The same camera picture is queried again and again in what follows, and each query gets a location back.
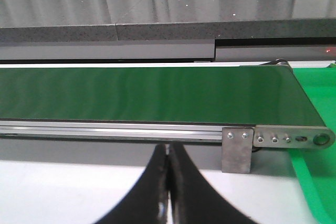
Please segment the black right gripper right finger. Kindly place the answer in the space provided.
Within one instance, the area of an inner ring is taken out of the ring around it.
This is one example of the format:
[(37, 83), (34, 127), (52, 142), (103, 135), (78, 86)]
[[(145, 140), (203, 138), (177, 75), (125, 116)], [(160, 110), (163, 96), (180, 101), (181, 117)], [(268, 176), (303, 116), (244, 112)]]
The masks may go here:
[(168, 161), (174, 223), (255, 223), (208, 183), (182, 144), (170, 144)]

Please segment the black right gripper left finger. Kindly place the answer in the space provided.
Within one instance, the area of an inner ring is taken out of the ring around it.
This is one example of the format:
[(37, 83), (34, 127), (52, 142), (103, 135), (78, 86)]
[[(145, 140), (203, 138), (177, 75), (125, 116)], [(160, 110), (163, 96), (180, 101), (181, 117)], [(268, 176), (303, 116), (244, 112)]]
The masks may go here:
[(166, 146), (158, 144), (131, 190), (97, 223), (166, 223), (167, 172)]

